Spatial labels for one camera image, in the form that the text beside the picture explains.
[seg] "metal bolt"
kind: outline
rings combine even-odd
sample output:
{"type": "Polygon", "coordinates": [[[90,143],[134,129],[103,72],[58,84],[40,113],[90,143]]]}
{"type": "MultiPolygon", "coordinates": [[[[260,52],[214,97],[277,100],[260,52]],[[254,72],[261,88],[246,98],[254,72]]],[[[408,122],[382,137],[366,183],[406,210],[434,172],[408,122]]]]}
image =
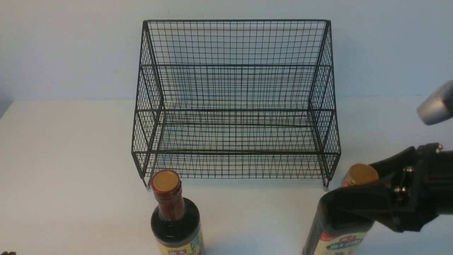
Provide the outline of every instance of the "metal bolt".
{"type": "Polygon", "coordinates": [[[437,146],[436,153],[439,154],[440,152],[442,152],[442,150],[443,150],[443,145],[439,144],[439,146],[437,146]]]}
{"type": "Polygon", "coordinates": [[[408,173],[412,173],[414,171],[414,168],[413,167],[405,167],[403,169],[403,171],[408,172],[408,173]]]}
{"type": "Polygon", "coordinates": [[[393,189],[393,191],[396,193],[406,192],[406,187],[395,187],[395,189],[393,189]]]}

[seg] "bottle cap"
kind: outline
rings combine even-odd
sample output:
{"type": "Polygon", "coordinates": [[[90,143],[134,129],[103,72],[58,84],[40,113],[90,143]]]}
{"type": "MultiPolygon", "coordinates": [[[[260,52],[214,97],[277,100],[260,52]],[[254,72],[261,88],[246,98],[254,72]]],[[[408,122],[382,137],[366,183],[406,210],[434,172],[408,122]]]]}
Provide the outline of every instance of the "bottle cap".
{"type": "Polygon", "coordinates": [[[352,185],[362,185],[379,180],[377,171],[366,164],[355,164],[348,171],[348,180],[352,185]]]}
{"type": "Polygon", "coordinates": [[[167,193],[177,188],[179,182],[179,176],[175,171],[164,169],[154,174],[151,187],[154,192],[167,193]]]}

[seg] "table surface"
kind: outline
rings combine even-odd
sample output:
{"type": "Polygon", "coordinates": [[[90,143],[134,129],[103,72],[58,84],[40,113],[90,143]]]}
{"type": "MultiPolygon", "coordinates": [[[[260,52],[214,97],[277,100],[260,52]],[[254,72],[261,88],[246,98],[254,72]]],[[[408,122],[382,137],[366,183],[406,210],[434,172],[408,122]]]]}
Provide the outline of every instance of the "table surface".
{"type": "MultiPolygon", "coordinates": [[[[424,98],[339,98],[342,157],[331,189],[354,163],[411,145],[453,149],[453,122],[424,126],[424,98]]],[[[157,203],[138,177],[130,142],[134,101],[14,102],[0,119],[0,250],[19,255],[158,254],[149,220],[157,203]]],[[[321,180],[183,179],[210,255],[302,251],[321,180]]],[[[450,254],[453,217],[421,233],[375,224],[358,255],[450,254]]]]}

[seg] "yellow label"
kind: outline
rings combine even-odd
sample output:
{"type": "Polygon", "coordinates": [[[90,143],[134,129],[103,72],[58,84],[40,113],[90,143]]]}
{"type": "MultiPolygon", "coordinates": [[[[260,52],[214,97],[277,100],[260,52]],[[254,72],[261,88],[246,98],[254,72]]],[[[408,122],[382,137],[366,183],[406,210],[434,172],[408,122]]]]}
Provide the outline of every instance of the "yellow label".
{"type": "Polygon", "coordinates": [[[182,247],[166,247],[160,243],[159,250],[162,255],[204,255],[204,245],[201,230],[188,244],[182,247]]]}
{"type": "Polygon", "coordinates": [[[366,232],[341,236],[322,233],[313,255],[354,255],[365,235],[366,232]]]}

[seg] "bottle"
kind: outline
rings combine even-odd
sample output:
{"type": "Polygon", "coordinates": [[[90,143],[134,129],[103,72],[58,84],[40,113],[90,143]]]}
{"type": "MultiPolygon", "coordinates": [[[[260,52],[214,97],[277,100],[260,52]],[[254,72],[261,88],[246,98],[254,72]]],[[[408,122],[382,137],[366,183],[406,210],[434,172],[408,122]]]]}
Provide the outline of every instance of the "bottle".
{"type": "Polygon", "coordinates": [[[181,180],[170,169],[157,172],[151,187],[159,205],[151,229],[162,255],[205,255],[197,206],[182,196],[181,180]]]}
{"type": "MultiPolygon", "coordinates": [[[[343,178],[342,187],[379,180],[377,171],[365,164],[353,165],[343,178]]],[[[318,203],[302,255],[354,255],[374,220],[357,216],[332,206],[327,193],[318,203]]]]}

